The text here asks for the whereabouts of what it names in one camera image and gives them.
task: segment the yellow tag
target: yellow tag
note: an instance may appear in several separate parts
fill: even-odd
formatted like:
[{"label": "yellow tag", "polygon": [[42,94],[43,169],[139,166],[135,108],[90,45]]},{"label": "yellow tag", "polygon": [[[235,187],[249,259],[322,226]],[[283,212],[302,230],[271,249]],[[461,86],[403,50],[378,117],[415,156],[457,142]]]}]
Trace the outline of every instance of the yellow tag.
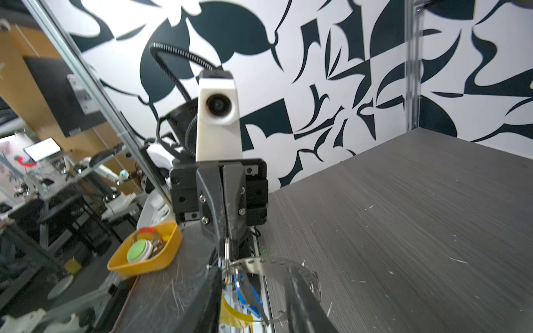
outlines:
[{"label": "yellow tag", "polygon": [[222,306],[220,307],[220,322],[236,328],[247,328],[254,322],[249,314],[243,314],[232,308],[222,294]]},{"label": "yellow tag", "polygon": [[67,261],[63,267],[65,268],[67,272],[69,272],[72,275],[76,275],[79,271],[82,270],[82,265],[79,262],[77,262],[77,260],[74,259],[74,257],[72,257],[72,259]]}]

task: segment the desk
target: desk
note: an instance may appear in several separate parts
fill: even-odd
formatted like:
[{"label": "desk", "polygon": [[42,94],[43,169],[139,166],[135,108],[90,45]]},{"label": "desk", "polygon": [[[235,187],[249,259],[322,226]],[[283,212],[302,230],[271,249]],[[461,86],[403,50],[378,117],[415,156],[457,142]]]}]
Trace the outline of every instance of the desk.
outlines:
[{"label": "desk", "polygon": [[161,271],[138,277],[113,332],[173,332],[197,293],[214,247],[202,235],[199,223],[185,228],[174,261]]},{"label": "desk", "polygon": [[339,332],[530,331],[532,184],[533,160],[417,128],[271,193],[260,245],[318,272]]},{"label": "desk", "polygon": [[[42,214],[45,215],[48,212],[48,210],[49,210],[49,201],[53,197],[57,196],[58,193],[60,193],[64,189],[66,189],[68,186],[71,186],[72,184],[75,184],[75,183],[79,182],[80,180],[82,180],[83,178],[85,178],[86,176],[90,175],[91,173],[93,173],[93,171],[94,171],[94,169],[96,167],[104,164],[105,162],[107,162],[108,160],[110,160],[110,159],[112,159],[114,157],[115,157],[115,155],[110,155],[110,156],[102,159],[100,162],[98,162],[93,167],[88,167],[88,168],[84,169],[82,172],[80,172],[79,174],[77,174],[73,178],[69,179],[68,181],[62,183],[61,185],[59,185],[59,186],[54,186],[54,185],[50,186],[50,191],[49,192],[41,193],[40,198],[43,199],[44,202],[45,202]],[[15,211],[17,211],[20,207],[24,206],[25,203],[26,202],[21,202],[21,203],[15,205],[8,212],[1,214],[0,215],[0,221],[5,220],[9,214],[14,213]],[[50,245],[49,244],[49,238],[48,238],[48,225],[46,223],[43,223],[43,224],[41,224],[39,226],[39,244],[44,249],[48,249],[48,247]]]},{"label": "desk", "polygon": [[[65,217],[65,214],[70,215],[70,212],[72,211],[71,209],[72,205],[77,204],[77,202],[81,200],[83,200],[83,203],[81,205],[85,205],[86,204],[85,200],[83,199],[83,196],[81,194],[71,196],[70,198],[64,200],[57,206],[54,206],[52,209],[46,212],[46,214],[42,215],[37,220],[37,223],[39,225],[48,224],[48,222],[51,219],[56,218],[56,223],[62,224],[61,227],[69,230],[73,235],[75,235],[78,238],[78,240],[80,240],[92,252],[98,253],[99,255],[101,255],[102,250],[98,250],[97,248],[95,248],[95,246],[92,245],[91,242],[87,240],[79,230],[74,228],[75,219],[70,216]],[[108,228],[98,218],[95,218],[95,221],[104,231],[109,232]]]}]

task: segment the black and white patterned wall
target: black and white patterned wall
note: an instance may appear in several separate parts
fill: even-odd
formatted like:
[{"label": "black and white patterned wall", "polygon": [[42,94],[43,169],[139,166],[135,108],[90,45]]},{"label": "black and white patterned wall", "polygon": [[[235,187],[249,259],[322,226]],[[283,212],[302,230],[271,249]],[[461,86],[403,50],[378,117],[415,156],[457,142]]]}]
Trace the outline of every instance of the black and white patterned wall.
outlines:
[{"label": "black and white patterned wall", "polygon": [[[230,70],[244,156],[268,163],[270,190],[405,132],[403,0],[45,1],[143,136],[183,103],[151,42]],[[165,60],[197,96],[200,68]]]},{"label": "black and white patterned wall", "polygon": [[533,9],[513,2],[425,11],[420,126],[533,158]]}]

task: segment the camera lens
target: camera lens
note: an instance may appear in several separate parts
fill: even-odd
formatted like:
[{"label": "camera lens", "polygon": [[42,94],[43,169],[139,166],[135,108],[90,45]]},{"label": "camera lens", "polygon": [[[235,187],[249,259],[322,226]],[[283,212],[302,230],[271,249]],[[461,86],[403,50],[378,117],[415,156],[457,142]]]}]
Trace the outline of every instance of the camera lens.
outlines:
[{"label": "camera lens", "polygon": [[224,95],[213,95],[207,99],[207,108],[213,115],[223,117],[230,111],[231,102]]}]

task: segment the yellow tray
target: yellow tray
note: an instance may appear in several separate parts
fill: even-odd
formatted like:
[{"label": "yellow tray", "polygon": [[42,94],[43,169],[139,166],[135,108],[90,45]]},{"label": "yellow tray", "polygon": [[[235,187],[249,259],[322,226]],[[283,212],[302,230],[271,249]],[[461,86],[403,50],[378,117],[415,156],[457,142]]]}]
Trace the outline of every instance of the yellow tray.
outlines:
[{"label": "yellow tray", "polygon": [[175,221],[153,225],[152,228],[155,228],[157,233],[163,238],[170,235],[169,240],[161,252],[148,260],[130,264],[127,260],[127,253],[130,250],[131,240],[136,233],[133,232],[115,251],[107,263],[107,269],[109,271],[116,271],[121,277],[131,277],[134,275],[162,270],[166,266],[170,265],[181,245],[183,235],[181,234],[181,231],[177,227]]}]

